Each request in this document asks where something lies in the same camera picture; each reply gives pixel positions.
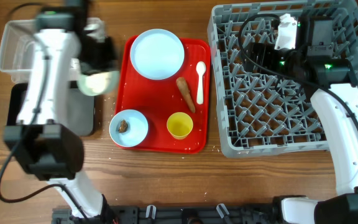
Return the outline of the small light blue bowl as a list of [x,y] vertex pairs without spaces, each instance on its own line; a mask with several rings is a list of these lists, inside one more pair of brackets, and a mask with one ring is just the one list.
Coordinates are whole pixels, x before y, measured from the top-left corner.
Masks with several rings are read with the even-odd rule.
[[[120,133],[121,122],[125,121],[127,129]],[[139,145],[147,136],[149,124],[146,117],[137,110],[123,110],[118,112],[111,120],[109,134],[111,139],[121,147],[134,147]]]

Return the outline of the yellow plastic cup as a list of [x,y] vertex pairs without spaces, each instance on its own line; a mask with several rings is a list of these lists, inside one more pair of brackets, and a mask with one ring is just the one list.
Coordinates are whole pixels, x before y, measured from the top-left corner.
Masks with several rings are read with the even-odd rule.
[[175,139],[185,139],[193,130],[193,120],[186,113],[173,113],[167,119],[167,129]]

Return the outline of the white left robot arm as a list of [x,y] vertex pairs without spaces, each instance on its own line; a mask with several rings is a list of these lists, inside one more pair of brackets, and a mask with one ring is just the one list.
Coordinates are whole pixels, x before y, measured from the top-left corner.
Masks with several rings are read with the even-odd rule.
[[35,49],[27,92],[16,123],[4,130],[4,142],[9,158],[25,173],[60,192],[73,222],[114,223],[116,216],[105,196],[83,171],[84,145],[67,122],[73,59],[78,59],[80,73],[98,84],[97,95],[112,91],[119,79],[112,38],[102,27],[88,26],[90,4],[40,5],[35,29],[29,32]]

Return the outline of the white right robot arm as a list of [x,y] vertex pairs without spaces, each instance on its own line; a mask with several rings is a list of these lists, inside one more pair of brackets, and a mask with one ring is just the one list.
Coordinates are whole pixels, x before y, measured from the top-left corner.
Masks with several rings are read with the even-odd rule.
[[350,61],[335,58],[330,17],[275,16],[274,47],[241,46],[261,71],[301,84],[324,129],[336,175],[334,198],[276,199],[282,223],[358,223],[358,83]]

